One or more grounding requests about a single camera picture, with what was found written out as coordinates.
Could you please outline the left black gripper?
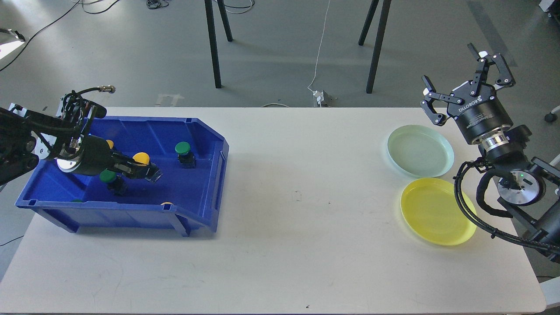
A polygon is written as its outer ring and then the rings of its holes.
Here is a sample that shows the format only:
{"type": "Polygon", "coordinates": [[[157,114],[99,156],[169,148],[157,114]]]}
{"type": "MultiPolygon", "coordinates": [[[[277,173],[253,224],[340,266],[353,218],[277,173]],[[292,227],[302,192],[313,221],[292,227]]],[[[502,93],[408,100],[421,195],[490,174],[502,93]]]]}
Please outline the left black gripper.
{"type": "Polygon", "coordinates": [[[78,157],[57,159],[56,165],[64,173],[96,176],[104,170],[111,170],[129,179],[145,179],[152,183],[163,175],[146,152],[126,156],[111,149],[105,139],[93,135],[82,138],[78,157]]]}

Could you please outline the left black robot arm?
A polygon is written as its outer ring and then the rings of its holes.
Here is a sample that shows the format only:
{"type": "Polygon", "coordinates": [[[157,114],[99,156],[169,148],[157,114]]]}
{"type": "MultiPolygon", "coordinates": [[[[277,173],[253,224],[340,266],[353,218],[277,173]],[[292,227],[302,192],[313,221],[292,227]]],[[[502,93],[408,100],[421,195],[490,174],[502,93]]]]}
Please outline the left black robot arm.
{"type": "Polygon", "coordinates": [[[104,106],[84,98],[93,91],[112,94],[116,88],[106,85],[71,91],[61,98],[56,116],[17,104],[1,109],[1,184],[34,170],[40,160],[55,160],[63,172],[90,177],[110,170],[130,179],[160,179],[162,172],[154,163],[137,161],[90,134],[94,120],[107,113],[104,106]]]}

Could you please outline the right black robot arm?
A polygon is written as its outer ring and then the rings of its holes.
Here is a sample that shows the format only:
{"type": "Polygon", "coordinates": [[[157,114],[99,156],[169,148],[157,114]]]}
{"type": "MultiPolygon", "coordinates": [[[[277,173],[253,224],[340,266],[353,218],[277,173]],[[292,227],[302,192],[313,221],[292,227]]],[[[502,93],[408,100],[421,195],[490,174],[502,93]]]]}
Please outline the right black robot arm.
{"type": "Polygon", "coordinates": [[[450,94],[436,92],[429,77],[425,84],[421,107],[430,121],[442,126],[447,120],[456,123],[469,145],[477,145],[481,156],[462,163],[454,177],[454,195],[460,211],[476,227],[492,238],[534,249],[548,260],[559,262],[559,202],[536,219],[524,210],[534,205],[546,193],[546,183],[559,185],[559,170],[544,160],[528,159],[524,148],[531,131],[524,124],[513,122],[498,100],[497,92],[514,86],[515,80],[503,56],[476,50],[468,44],[477,61],[471,80],[454,88],[450,94]],[[526,227],[523,236],[516,236],[492,227],[474,214],[462,195],[462,182],[470,169],[482,178],[476,189],[476,203],[494,217],[514,218],[526,227]]]}

